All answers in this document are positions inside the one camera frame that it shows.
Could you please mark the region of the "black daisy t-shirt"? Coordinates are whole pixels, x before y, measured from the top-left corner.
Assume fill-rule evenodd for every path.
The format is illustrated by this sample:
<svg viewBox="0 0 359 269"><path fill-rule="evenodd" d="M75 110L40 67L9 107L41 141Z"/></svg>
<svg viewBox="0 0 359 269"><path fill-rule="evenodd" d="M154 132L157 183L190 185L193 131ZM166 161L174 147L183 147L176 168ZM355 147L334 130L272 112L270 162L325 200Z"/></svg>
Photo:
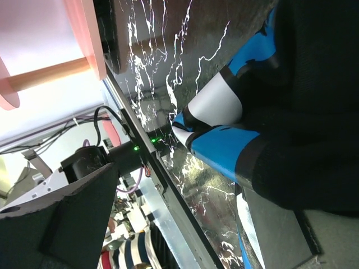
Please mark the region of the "black daisy t-shirt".
<svg viewBox="0 0 359 269"><path fill-rule="evenodd" d="M322 268L358 267L358 2L279 1L178 113L235 186L245 268L265 268L243 189L294 212Z"/></svg>

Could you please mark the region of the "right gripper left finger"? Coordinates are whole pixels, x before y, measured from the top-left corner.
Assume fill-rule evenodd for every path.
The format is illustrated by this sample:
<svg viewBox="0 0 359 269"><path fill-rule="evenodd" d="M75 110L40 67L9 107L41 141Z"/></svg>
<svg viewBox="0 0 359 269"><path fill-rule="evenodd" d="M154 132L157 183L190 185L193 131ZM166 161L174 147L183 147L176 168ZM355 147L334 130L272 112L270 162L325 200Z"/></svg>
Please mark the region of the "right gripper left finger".
<svg viewBox="0 0 359 269"><path fill-rule="evenodd" d="M1 268L97 268L117 185L107 164L1 211Z"/></svg>

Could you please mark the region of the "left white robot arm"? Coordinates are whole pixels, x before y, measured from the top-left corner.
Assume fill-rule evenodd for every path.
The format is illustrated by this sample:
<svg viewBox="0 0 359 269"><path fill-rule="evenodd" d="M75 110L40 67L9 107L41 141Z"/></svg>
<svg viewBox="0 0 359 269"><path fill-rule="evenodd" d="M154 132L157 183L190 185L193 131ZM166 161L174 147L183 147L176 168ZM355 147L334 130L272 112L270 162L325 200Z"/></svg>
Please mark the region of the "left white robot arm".
<svg viewBox="0 0 359 269"><path fill-rule="evenodd" d="M131 141L109 151L103 146L81 147L42 183L3 207L1 213L16 211L21 204L74 183L109 163L115 164L120 177L141 168L140 147Z"/></svg>

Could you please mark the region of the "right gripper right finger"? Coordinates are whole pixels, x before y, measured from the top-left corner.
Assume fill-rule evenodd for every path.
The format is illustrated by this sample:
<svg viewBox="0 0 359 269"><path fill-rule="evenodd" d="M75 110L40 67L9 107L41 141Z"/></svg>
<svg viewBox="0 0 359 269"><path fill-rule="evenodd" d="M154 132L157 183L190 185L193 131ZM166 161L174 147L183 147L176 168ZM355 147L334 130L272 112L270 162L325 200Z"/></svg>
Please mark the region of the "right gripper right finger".
<svg viewBox="0 0 359 269"><path fill-rule="evenodd" d="M265 268L322 268L300 223L285 210L244 188Z"/></svg>

